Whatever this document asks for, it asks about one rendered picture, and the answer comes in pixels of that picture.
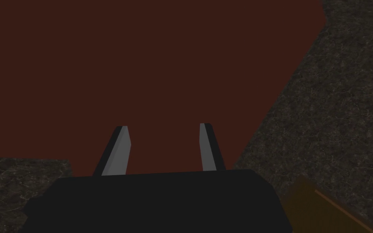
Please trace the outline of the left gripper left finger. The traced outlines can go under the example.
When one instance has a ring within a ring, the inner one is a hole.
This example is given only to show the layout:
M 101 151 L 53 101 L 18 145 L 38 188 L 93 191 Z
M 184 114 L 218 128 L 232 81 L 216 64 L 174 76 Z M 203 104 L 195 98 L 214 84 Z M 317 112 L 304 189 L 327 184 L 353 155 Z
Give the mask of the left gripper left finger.
M 116 127 L 94 170 L 93 176 L 125 175 L 130 149 L 131 140 L 128 127 Z

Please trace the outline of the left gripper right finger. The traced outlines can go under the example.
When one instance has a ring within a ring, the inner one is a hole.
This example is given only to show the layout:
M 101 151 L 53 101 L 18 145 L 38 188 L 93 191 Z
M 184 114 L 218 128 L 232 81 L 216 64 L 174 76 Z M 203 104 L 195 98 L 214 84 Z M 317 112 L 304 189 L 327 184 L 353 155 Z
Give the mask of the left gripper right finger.
M 200 123 L 199 147 L 203 171 L 226 170 L 213 126 L 209 123 Z

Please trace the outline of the brown flat board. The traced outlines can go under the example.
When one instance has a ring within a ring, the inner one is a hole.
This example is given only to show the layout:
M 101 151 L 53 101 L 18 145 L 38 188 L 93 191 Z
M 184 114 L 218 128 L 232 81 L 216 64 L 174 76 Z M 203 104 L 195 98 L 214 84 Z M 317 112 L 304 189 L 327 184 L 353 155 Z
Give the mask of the brown flat board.
M 373 233 L 371 222 L 304 176 L 294 181 L 281 203 L 293 233 Z

